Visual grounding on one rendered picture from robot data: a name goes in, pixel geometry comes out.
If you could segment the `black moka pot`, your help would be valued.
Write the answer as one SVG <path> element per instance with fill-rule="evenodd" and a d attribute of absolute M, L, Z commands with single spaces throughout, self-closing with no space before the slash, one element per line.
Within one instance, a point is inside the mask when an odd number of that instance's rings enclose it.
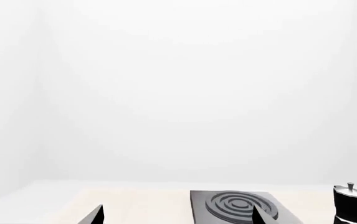
<path fill-rule="evenodd" d="M 354 183 L 333 186 L 335 217 L 333 224 L 357 224 L 357 189 Z"/>

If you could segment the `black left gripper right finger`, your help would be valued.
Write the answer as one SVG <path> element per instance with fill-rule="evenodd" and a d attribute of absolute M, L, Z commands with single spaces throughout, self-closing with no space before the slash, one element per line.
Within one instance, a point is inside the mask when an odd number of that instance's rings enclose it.
<path fill-rule="evenodd" d="M 258 205 L 253 206 L 252 212 L 252 223 L 253 224 L 275 224 L 274 218 L 265 212 Z"/>

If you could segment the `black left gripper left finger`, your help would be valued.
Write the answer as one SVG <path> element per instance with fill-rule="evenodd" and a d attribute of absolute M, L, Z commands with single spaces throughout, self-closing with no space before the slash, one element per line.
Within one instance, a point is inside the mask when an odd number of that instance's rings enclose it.
<path fill-rule="evenodd" d="M 77 224 L 104 224 L 104 219 L 103 205 L 99 205 Z"/>

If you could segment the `grey electric stove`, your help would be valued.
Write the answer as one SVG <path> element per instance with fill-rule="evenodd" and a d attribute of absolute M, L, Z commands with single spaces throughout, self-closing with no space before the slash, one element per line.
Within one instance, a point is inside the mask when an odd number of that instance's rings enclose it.
<path fill-rule="evenodd" d="M 268 192 L 190 191 L 194 224 L 253 224 L 254 205 L 278 224 L 304 224 Z"/>

